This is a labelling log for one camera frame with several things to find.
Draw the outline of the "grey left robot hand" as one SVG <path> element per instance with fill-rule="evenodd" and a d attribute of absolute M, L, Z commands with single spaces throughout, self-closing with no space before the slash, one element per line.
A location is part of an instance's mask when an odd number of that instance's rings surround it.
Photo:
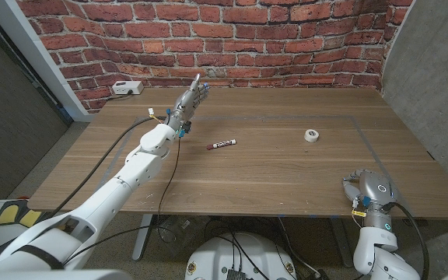
<path fill-rule="evenodd" d="M 190 84 L 188 90 L 177 98 L 174 108 L 169 113 L 165 124 L 170 126 L 177 134 L 194 115 L 198 108 L 208 96 L 208 84 L 200 82 L 201 74 L 198 73 Z"/>

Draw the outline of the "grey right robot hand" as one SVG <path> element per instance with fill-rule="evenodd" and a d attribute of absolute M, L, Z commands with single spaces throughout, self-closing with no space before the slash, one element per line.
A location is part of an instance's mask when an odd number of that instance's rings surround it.
<path fill-rule="evenodd" d="M 342 179 L 345 195 L 352 203 L 352 214 L 363 218 L 363 225 L 392 230 L 390 210 L 384 205 L 396 202 L 389 180 L 372 170 L 360 169 Z"/>

